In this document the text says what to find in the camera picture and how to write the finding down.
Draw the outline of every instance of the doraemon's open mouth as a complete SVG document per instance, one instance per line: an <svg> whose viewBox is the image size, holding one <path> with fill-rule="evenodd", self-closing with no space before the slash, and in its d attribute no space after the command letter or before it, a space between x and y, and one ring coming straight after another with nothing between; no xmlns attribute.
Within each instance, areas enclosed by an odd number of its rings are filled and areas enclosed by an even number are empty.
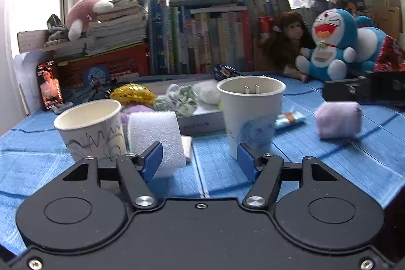
<svg viewBox="0 0 405 270"><path fill-rule="evenodd" d="M328 38L331 34L333 34L336 27L337 26L331 25L330 23L324 23L322 25L315 27L315 32L319 38L325 39Z"/></svg>
<svg viewBox="0 0 405 270"><path fill-rule="evenodd" d="M326 62L332 55L330 51L315 51L313 58L317 62Z"/></svg>

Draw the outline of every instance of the cup rim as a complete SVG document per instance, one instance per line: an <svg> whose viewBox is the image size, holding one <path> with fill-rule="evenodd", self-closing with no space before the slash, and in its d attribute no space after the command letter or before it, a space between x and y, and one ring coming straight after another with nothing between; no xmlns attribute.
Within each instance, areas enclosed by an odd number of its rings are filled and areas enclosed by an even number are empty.
<svg viewBox="0 0 405 270"><path fill-rule="evenodd" d="M270 79L270 80L275 80L276 82L281 84L281 87L276 91L268 92L268 93L260 93L260 94L244 94L244 93L229 92L229 91L223 90L221 88L222 84L224 84L225 82L228 82L230 80L235 80L235 79L242 79L242 78L246 78L246 77L266 78L266 79ZM286 84L284 84L281 80L275 79L273 77L266 77L266 76L236 76L236 77L226 78L226 79L218 82L217 89L221 93L225 93L225 94L229 94L229 95L246 96L246 97L265 97L265 96L270 96L270 95L276 95L276 94L283 93L284 90L286 89Z"/></svg>
<svg viewBox="0 0 405 270"><path fill-rule="evenodd" d="M60 122L60 121L62 120L62 118L63 118L64 116L66 116L68 113L70 113L70 112L72 112L72 111L75 111L75 110L78 109L78 108L85 107L85 106L87 106L87 105L89 105L89 104L92 104L92 103L99 103L99 102L113 102L113 103L117 104L117 109L115 109L115 110L114 110L112 113L110 113L108 116L102 117L102 118L97 119L97 120L94 120L94 121L92 121L92 122L89 122L89 123L86 124L86 125L76 125L76 126L72 126L72 127L69 127L69 128L62 128L62 127L60 127L59 122ZM54 125L54 127L55 127L58 131L71 131L71 130L74 130L74 129L81 129L81 128L84 128L84 127L89 127L89 126L96 125L96 124L98 124L98 123L100 123L100 122L102 122L102 121L104 121L104 120L106 120L106 119L109 119L109 118L115 116L118 112L121 111L121 108L122 108L122 105L121 105L121 103L119 103L117 100L113 100L113 99L94 100L94 101L90 101L90 102L86 102L86 103L79 104L79 105L77 105L77 106L74 106L74 107L72 107L72 108L66 110L66 111L63 111L58 117L55 118L55 120L53 121L53 125Z"/></svg>

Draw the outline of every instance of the red box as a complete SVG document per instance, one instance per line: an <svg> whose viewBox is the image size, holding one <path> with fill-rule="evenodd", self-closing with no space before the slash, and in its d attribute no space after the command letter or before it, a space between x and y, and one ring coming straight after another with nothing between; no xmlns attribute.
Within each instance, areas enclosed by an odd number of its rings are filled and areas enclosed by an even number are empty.
<svg viewBox="0 0 405 270"><path fill-rule="evenodd" d="M111 79L118 80L149 75L147 44L129 46L77 60L60 62L59 83L64 89L77 89L84 86L84 72L94 66L109 69Z"/></svg>

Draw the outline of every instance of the doll's brown hair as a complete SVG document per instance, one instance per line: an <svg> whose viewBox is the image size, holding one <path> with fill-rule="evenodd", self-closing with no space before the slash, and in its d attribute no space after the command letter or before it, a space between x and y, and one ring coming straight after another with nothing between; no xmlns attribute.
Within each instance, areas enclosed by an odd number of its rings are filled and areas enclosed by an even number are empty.
<svg viewBox="0 0 405 270"><path fill-rule="evenodd" d="M299 48L314 49L316 47L311 34L304 23L301 14L297 12L283 12L275 19L275 28L269 38L262 44L262 48L273 63L275 69L283 70L286 65L295 67L295 58L299 53L294 49L284 30L292 23L299 22L302 29Z"/></svg>

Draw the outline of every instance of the white wall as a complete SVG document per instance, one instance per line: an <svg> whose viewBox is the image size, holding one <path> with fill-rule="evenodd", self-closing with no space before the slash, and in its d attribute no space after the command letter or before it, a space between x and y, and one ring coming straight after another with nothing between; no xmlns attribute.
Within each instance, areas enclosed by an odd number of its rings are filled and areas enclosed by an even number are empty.
<svg viewBox="0 0 405 270"><path fill-rule="evenodd" d="M7 0L0 0L0 135L21 121L24 116L11 56Z"/></svg>

